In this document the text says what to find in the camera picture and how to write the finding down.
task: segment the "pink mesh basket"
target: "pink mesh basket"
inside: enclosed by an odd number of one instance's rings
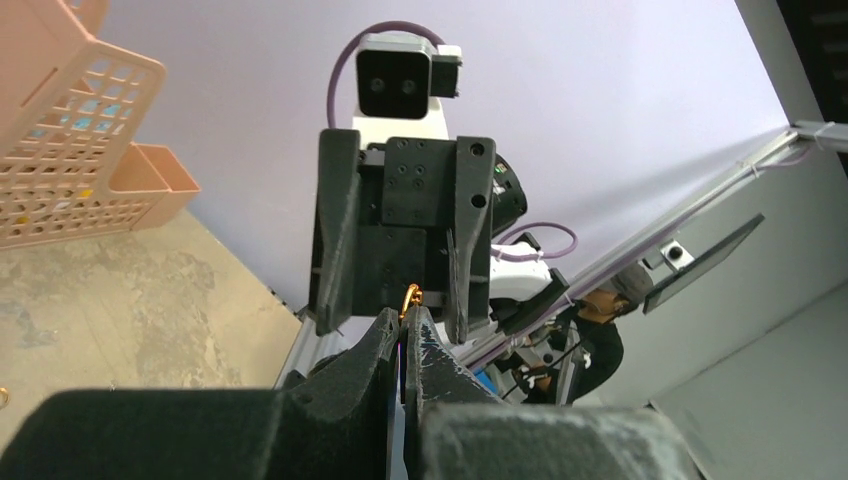
[[[161,225],[199,191],[131,144],[165,69],[94,37],[107,9],[0,1],[0,249]]]

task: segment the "metal clip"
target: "metal clip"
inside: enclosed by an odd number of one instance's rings
[[[409,288],[406,289],[406,295],[403,297],[403,306],[401,306],[398,318],[403,320],[410,305],[421,306],[422,303],[424,303],[424,291],[415,283],[409,285]]]

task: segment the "black screen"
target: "black screen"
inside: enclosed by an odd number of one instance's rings
[[[701,278],[705,273],[717,267],[736,250],[736,247],[748,238],[748,235],[763,220],[765,220],[765,217],[762,214],[757,214],[756,217],[749,220],[745,225],[736,229],[736,231],[725,237],[714,247],[707,250],[706,253],[696,258],[689,266],[660,282],[645,297],[644,313],[649,313],[659,307],[684,288],[691,285],[692,282]]]

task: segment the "camera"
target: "camera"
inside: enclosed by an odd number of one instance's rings
[[[431,96],[455,97],[461,61],[424,38],[371,34],[356,56],[359,109],[368,117],[420,120]]]

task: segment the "camera lens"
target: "camera lens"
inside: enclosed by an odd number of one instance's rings
[[[371,91],[374,93],[380,93],[386,88],[386,83],[380,79],[375,78],[371,80]]]
[[[403,93],[407,95],[412,95],[413,93],[415,93],[416,88],[417,87],[415,86],[415,82],[413,82],[412,80],[404,80],[403,83],[400,85],[400,89],[403,91]]]

